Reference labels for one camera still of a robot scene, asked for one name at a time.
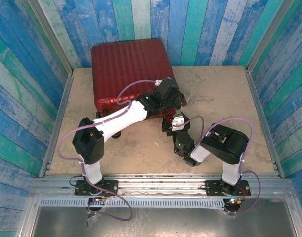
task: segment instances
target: teal wooden plank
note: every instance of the teal wooden plank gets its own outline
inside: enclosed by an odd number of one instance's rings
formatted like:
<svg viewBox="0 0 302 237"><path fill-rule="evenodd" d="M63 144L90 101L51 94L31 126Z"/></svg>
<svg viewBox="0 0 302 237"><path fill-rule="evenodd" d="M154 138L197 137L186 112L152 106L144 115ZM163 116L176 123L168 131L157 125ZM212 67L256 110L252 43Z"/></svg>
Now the teal wooden plank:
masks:
<svg viewBox="0 0 302 237"><path fill-rule="evenodd" d="M228 2L209 65L223 65L247 1Z"/></svg>
<svg viewBox="0 0 302 237"><path fill-rule="evenodd" d="M0 85L27 109L49 132L52 132L54 120L35 100L27 89L11 74L0 61Z"/></svg>
<svg viewBox="0 0 302 237"><path fill-rule="evenodd" d="M17 231L22 211L0 207L0 231Z"/></svg>
<svg viewBox="0 0 302 237"><path fill-rule="evenodd" d="M291 154L302 148L302 127L294 132L292 135L287 137L278 146L276 146L276 151L279 160L283 160Z"/></svg>
<svg viewBox="0 0 302 237"><path fill-rule="evenodd" d="M228 0L209 0L208 2L198 45L196 66L207 66L210 63L227 3Z"/></svg>
<svg viewBox="0 0 302 237"><path fill-rule="evenodd" d="M27 89L27 91L42 105L53 120L56 119L57 108L45 94L39 84L32 78L19 59L13 54L7 44L0 37L0 61Z"/></svg>
<svg viewBox="0 0 302 237"><path fill-rule="evenodd" d="M9 186L28 191L34 175L0 159L0 182Z"/></svg>
<svg viewBox="0 0 302 237"><path fill-rule="evenodd" d="M302 2L300 3L299 7L295 11L294 15L288 22L287 26L284 28L283 32L277 39L276 43L270 50L269 54L265 58L264 62L262 63L261 67L258 70L258 73L254 76L255 86L259 82L262 82L262 79L266 75L268 69L272 65L272 63L277 59L277 56L280 54L281 49L286 45L290 37L294 34L296 28L302 21Z"/></svg>
<svg viewBox="0 0 302 237"><path fill-rule="evenodd" d="M0 110L46 146L51 133L0 85Z"/></svg>
<svg viewBox="0 0 302 237"><path fill-rule="evenodd" d="M103 41L119 41L115 12L112 0L93 0Z"/></svg>
<svg viewBox="0 0 302 237"><path fill-rule="evenodd" d="M131 0L113 0L120 41L134 40L134 24Z"/></svg>
<svg viewBox="0 0 302 237"><path fill-rule="evenodd" d="M237 65L268 0L248 0L224 60L224 65Z"/></svg>
<svg viewBox="0 0 302 237"><path fill-rule="evenodd" d="M189 0L184 44L181 54L182 66L194 66L198 51L208 0Z"/></svg>
<svg viewBox="0 0 302 237"><path fill-rule="evenodd" d="M3 0L0 0L0 14L3 17L0 22L4 20L6 21L3 26L0 25L0 30L4 31L5 36L7 36L11 31L16 34L25 49L29 52L30 57L33 58L46 77L50 79L49 82L53 88L58 91L59 95L63 94L64 86L60 83L51 66L42 55L35 39L30 36L24 24L20 21L19 17L12 10L10 5L5 3Z"/></svg>
<svg viewBox="0 0 302 237"><path fill-rule="evenodd" d="M18 19L22 22L23 26L26 28L27 32L31 36L31 38L36 43L37 47L39 48L41 54L43 55L46 62L49 64L50 68L56 75L57 79L60 81L62 85L66 83L66 76L63 73L63 70L59 67L57 61L53 57L52 53L50 52L49 48L47 47L46 43L42 39L39 31L37 30L35 24L33 23L32 19L30 18L26 8L22 4L21 1L9 1L9 6L7 9L12 8L14 13L17 15Z"/></svg>
<svg viewBox="0 0 302 237"><path fill-rule="evenodd" d="M268 28L270 22L275 16L281 3L282 3L281 0L268 1L263 13L259 18L257 25L255 26L255 29L250 37L250 40L243 51L241 59L238 63L239 65L247 66L252 54L254 53L261 38L265 34L266 29Z"/></svg>
<svg viewBox="0 0 302 237"><path fill-rule="evenodd" d="M273 37L271 38L270 42L266 46L265 50L263 51L261 57L259 58L258 62L255 65L255 67L253 68L253 70L252 70L252 76L253 77L257 74L260 66L264 62L265 58L268 56L269 52L271 51L271 49L275 45L276 41L278 40L278 38L282 34L283 30L287 26L290 19L293 17L293 15L294 15L296 9L298 8L298 6L300 5L301 1L302 0L295 0L293 2L293 4L291 5L291 7L288 9L286 15L284 16L283 20L281 21L280 25L278 26L277 30L275 31Z"/></svg>
<svg viewBox="0 0 302 237"><path fill-rule="evenodd" d="M44 159L47 146L17 124L2 110L0 110L0 134L33 154L38 159Z"/></svg>
<svg viewBox="0 0 302 237"><path fill-rule="evenodd" d="M269 119L283 102L302 84L302 63L279 88L275 95L264 107L264 113Z"/></svg>
<svg viewBox="0 0 302 237"><path fill-rule="evenodd" d="M167 49L170 0L151 0L151 37L162 40Z"/></svg>
<svg viewBox="0 0 302 237"><path fill-rule="evenodd" d="M0 158L36 176L39 175L42 166L41 160L2 135L0 135Z"/></svg>
<svg viewBox="0 0 302 237"><path fill-rule="evenodd" d="M266 105L274 92L302 62L302 22L290 37L286 45L280 49L277 59L268 69L266 75L256 85L260 102Z"/></svg>
<svg viewBox="0 0 302 237"><path fill-rule="evenodd" d="M23 210L27 195L27 191L0 183L0 207Z"/></svg>
<svg viewBox="0 0 302 237"><path fill-rule="evenodd" d="M33 21L33 23L35 24L38 32L40 33L42 39L44 40L44 42L46 43L48 49L51 51L51 54L53 55L53 57L55 58L56 62L58 63L59 67L61 68L64 77L67 78L68 73L65 69L65 67L62 64L61 59L59 58L59 56L56 53L56 50L54 49L51 41L49 40L47 34L45 33L43 27L41 26L37 16L35 15L35 13L33 12L30 4L28 3L28 0L21 0L22 4L24 5L24 7L26 8L26 11L28 12L29 16L31 17L31 20Z"/></svg>
<svg viewBox="0 0 302 237"><path fill-rule="evenodd" d="M302 106L290 115L275 131L272 132L274 145L277 146L291 134L302 127Z"/></svg>
<svg viewBox="0 0 302 237"><path fill-rule="evenodd" d="M46 17L53 27L58 40L68 58L72 68L79 68L81 63L78 59L73 44L67 34L65 26L62 22L60 15L55 7L53 0L39 0L39 3L46 14Z"/></svg>
<svg viewBox="0 0 302 237"><path fill-rule="evenodd" d="M150 0L132 0L135 39L151 38Z"/></svg>
<svg viewBox="0 0 302 237"><path fill-rule="evenodd" d="M280 162L285 177L302 170L302 149Z"/></svg>
<svg viewBox="0 0 302 237"><path fill-rule="evenodd" d="M78 17L87 37L89 48L103 43L100 27L92 0L74 0Z"/></svg>
<svg viewBox="0 0 302 237"><path fill-rule="evenodd" d="M10 231L2 231L0 232L0 237L15 237L16 231L10 232Z"/></svg>
<svg viewBox="0 0 302 237"><path fill-rule="evenodd" d="M189 0L171 1L167 56L172 66L179 66L184 41L187 9Z"/></svg>

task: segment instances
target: lavender cable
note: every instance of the lavender cable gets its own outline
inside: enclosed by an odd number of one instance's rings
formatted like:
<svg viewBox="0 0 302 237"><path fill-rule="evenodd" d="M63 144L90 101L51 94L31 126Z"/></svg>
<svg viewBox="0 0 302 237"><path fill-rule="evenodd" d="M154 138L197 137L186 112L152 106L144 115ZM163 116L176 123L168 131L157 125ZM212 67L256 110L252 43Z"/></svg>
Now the lavender cable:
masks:
<svg viewBox="0 0 302 237"><path fill-rule="evenodd" d="M118 105L123 105L123 104L125 104L125 103L129 103L129 105L127 106L127 109L125 109L125 110L124 110L123 112L121 112L120 114L118 114L118 115L116 115L116 116L114 116L114 117L112 117L112 118L109 118L109 119L107 119L107 120L105 120L105 121L98 122L98 123L94 123L94 124L91 124L91 125L86 125L86 126L82 126L82 127L75 128L74 130L68 132L68 133L67 133L67 134L66 134L66 135L58 142L57 147L56 147L56 152L58 153L58 155L59 155L62 159L64 159L64 160L75 160L75 161L78 161L78 162L81 164L83 176L85 177L86 181L87 181L91 186L93 186L94 188L96 188L96 189L98 189L98 190L104 191L104 192L106 192L106 193L110 193L111 195L114 195L114 196L120 198L122 201L124 201L125 204L128 206L128 208L129 208L129 210L130 210L130 217L129 217L129 218L121 218L121 217L117 217L117 216L111 215L111 214L106 213L106 212L101 212L101 211L91 211L91 210L90 210L90 206L92 205L92 203L89 204L89 206L88 206L88 208L87 208L88 211L91 212L91 213L94 213L94 214L99 213L99 214L102 214L102 215L107 215L107 216L112 217L112 218L114 218L114 219L116 219L116 220L119 220L119 221L129 221L129 220L132 219L132 217L133 217L133 210L132 210L132 207L130 206L130 204L129 204L123 197L121 197L119 194L116 194L116 193L114 193L114 192L112 192L112 191L110 191L110 190L103 189L103 188L98 187L98 186L96 186L95 184L93 184L93 183L88 179L88 177L86 176L86 172L85 172L85 168L84 168L84 161L83 161L82 159L80 159L80 158L75 158L75 157L65 157L65 156L63 156L62 153L61 153L61 151L60 151L60 147L61 147L62 143L65 141L65 139L66 139L67 137L69 137L71 134L73 134L73 133L75 133L75 132L77 132L77 131L83 130L83 129L87 129L87 128L92 128L92 127L99 126L99 125L101 125L101 124L103 124L103 123L109 122L109 121L111 121L111 120L114 120L114 119L116 119L116 118L118 118L118 117L124 115L124 114L130 109L130 107L131 107L131 105L132 105L132 101L131 101L131 100L126 100L126 101L123 101L123 102L119 102L119 98L121 97L121 95L122 95L129 87L131 87L131 86L133 86L133 85L136 85L136 84L138 84L138 83L142 83L142 82L155 83L155 81L152 81L152 80L139 80L139 81L136 81L136 82L133 82L133 83L127 85L127 86L120 92L120 94L119 94L118 97L117 97L117 104L118 104Z"/></svg>

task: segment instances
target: metal frame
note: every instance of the metal frame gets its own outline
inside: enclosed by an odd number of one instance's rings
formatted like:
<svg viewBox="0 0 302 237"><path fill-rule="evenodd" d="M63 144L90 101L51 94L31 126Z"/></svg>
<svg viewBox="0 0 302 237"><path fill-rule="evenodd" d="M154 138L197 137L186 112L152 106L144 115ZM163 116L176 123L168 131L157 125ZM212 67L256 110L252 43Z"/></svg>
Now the metal frame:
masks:
<svg viewBox="0 0 302 237"><path fill-rule="evenodd" d="M46 175L46 171L48 171L48 166L49 166L49 164L51 163L51 161L53 159L53 155L54 155L54 152L55 152L55 147L56 147L56 143L57 143L57 139L58 139L58 134L60 132L60 128L61 128L61 125L62 125L62 121L63 121L63 117L64 117L68 97L69 97L69 94L70 94L70 91L71 91L73 79L74 79L74 72L72 74L69 74L68 77L67 77L67 81L66 81L66 84L65 84L65 89L64 89L64 92L63 92L63 95L62 95L60 108L58 109L58 112L57 112L53 132L52 132L50 142L49 142L49 145L48 145L48 148L47 148L44 160L43 160L41 170L39 172L39 177L44 177Z"/></svg>
<svg viewBox="0 0 302 237"><path fill-rule="evenodd" d="M58 57L60 58L64 68L68 73L72 72L71 64L69 63L69 60L61 46L61 43L58 40L58 37L56 36L55 31L53 30L50 22L48 21L46 14L44 13L40 3L38 0L28 0L28 3L30 7L32 8L33 12L37 16L41 26L43 27L45 33L47 34L50 42L52 43Z"/></svg>
<svg viewBox="0 0 302 237"><path fill-rule="evenodd" d="M283 0L283 2L281 3L279 9L276 12L276 15L274 16L273 20L268 26L264 36L262 37L255 52L253 53L247 64L246 69L248 70L248 72L251 72L254 69L256 63L258 62L259 58L263 54L268 43L270 42L271 38L273 37L274 33L276 32L277 28L279 27L281 21L285 17L287 11L289 10L293 2L294 0Z"/></svg>

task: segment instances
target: small white object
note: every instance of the small white object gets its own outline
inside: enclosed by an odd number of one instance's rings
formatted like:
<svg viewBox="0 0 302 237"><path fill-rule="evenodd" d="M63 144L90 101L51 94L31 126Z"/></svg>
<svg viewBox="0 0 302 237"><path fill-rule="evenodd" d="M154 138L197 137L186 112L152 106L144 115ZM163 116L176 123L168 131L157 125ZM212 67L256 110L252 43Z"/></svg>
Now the small white object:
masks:
<svg viewBox="0 0 302 237"><path fill-rule="evenodd" d="M174 116L174 119L172 120L172 132L183 130L185 126L176 127L179 125L182 125L185 123L184 115L177 114Z"/></svg>
<svg viewBox="0 0 302 237"><path fill-rule="evenodd" d="M156 85L156 86L159 86L159 85L161 84L161 82L162 82L162 80L156 80L156 81L155 81L155 85Z"/></svg>
<svg viewBox="0 0 302 237"><path fill-rule="evenodd" d="M207 149L199 145L191 152L190 157L194 161L202 163L209 154L210 152Z"/></svg>

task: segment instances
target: striped wooden panel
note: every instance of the striped wooden panel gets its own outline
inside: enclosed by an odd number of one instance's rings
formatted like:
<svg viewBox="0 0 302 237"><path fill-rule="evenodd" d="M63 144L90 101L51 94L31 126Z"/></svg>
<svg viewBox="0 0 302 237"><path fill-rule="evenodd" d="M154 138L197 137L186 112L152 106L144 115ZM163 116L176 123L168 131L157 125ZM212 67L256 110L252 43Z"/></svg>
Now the striped wooden panel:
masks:
<svg viewBox="0 0 302 237"><path fill-rule="evenodd" d="M44 93L39 84L31 77L22 63L8 48L7 44L0 38L0 61L7 66L9 71L20 81L27 91L42 105L52 119L56 118L59 104L53 104L53 101Z"/></svg>
<svg viewBox="0 0 302 237"><path fill-rule="evenodd" d="M0 0L0 14L3 16L7 24L7 27L3 26L2 28L2 30L7 29L5 34L8 34L10 29L13 30L13 32L16 34L16 36L19 38L19 40L29 52L30 57L32 57L32 59L37 63L37 65L41 68L42 72L47 76L47 78L51 79L50 83L58 88L59 93L62 93L64 90L64 86L60 83L59 79L53 72L53 69L40 52L36 44L36 39L30 36L25 26L22 24L19 17L12 10L10 5L5 4L3 0Z"/></svg>
<svg viewBox="0 0 302 237"><path fill-rule="evenodd" d="M78 67L76 58L88 58L88 52L80 50L87 48L87 44L91 48L102 41L148 38L163 41L172 65L236 65L240 60L240 64L246 65L281 3L280 0L40 2L72 67ZM64 8L57 9L53 2ZM81 60L81 65L88 66L88 60L86 63Z"/></svg>
<svg viewBox="0 0 302 237"><path fill-rule="evenodd" d="M84 67L91 67L91 53L73 0L54 0L66 31Z"/></svg>
<svg viewBox="0 0 302 237"><path fill-rule="evenodd" d="M0 182L21 190L28 191L34 175L0 159Z"/></svg>
<svg viewBox="0 0 302 237"><path fill-rule="evenodd" d="M151 38L150 0L132 0L131 3L135 39Z"/></svg>
<svg viewBox="0 0 302 237"><path fill-rule="evenodd" d="M302 21L302 2L294 13L293 17L284 28L283 32L279 36L275 45L272 47L268 56L264 59L262 65L260 66L258 72L255 75L255 86L257 87L259 83L264 83L262 80L266 75L268 69L272 65L272 63L277 59L277 56L281 52L281 49L286 45L290 37L295 32L296 28Z"/></svg>
<svg viewBox="0 0 302 237"><path fill-rule="evenodd" d="M162 40L167 48L169 27L169 0L151 0L151 37Z"/></svg>
<svg viewBox="0 0 302 237"><path fill-rule="evenodd" d="M74 46L66 32L62 19L58 14L53 0L38 0L43 11L46 12L46 17L53 27L57 39L60 41L61 46L73 68L81 66L80 60L75 52Z"/></svg>
<svg viewBox="0 0 302 237"><path fill-rule="evenodd" d="M232 43L227 51L224 65L236 65L259 21L268 0L249 0L245 6Z"/></svg>
<svg viewBox="0 0 302 237"><path fill-rule="evenodd" d="M92 0L75 0L75 7L86 34L89 48L103 43L100 27Z"/></svg>
<svg viewBox="0 0 302 237"><path fill-rule="evenodd" d="M22 211L0 207L0 232L15 232Z"/></svg>
<svg viewBox="0 0 302 237"><path fill-rule="evenodd" d="M259 58L258 62L256 63L255 67L252 71L252 76L255 77L256 73L258 72L260 66L264 62L265 58L268 56L269 52L275 45L276 41L278 40L279 36L282 34L283 30L285 29L286 25L293 17L295 11L297 10L298 6L301 4L302 0L295 0L291 7L288 9L288 12L284 16L283 20L281 21L280 25L278 26L277 30L275 31L273 37L270 39L270 42L266 46L264 52L262 53L261 57Z"/></svg>
<svg viewBox="0 0 302 237"><path fill-rule="evenodd" d="M257 25L249 39L248 44L246 45L241 59L239 61L239 65L247 65L252 54L254 53L257 45L259 44L262 36L264 35L267 27L269 26L270 22L272 21L273 17L276 14L280 4L282 3L281 0L268 0L268 3L261 14Z"/></svg>
<svg viewBox="0 0 302 237"><path fill-rule="evenodd" d="M179 66L184 41L186 17L189 0L170 3L167 55L172 66Z"/></svg>
<svg viewBox="0 0 302 237"><path fill-rule="evenodd" d="M120 41L134 40L134 25L131 0L113 0Z"/></svg>
<svg viewBox="0 0 302 237"><path fill-rule="evenodd" d="M228 0L209 0L195 65L209 65Z"/></svg>
<svg viewBox="0 0 302 237"><path fill-rule="evenodd" d="M209 65L223 65L246 3L247 0L228 2Z"/></svg>
<svg viewBox="0 0 302 237"><path fill-rule="evenodd" d="M116 17L111 0L93 0L104 42L119 41Z"/></svg>

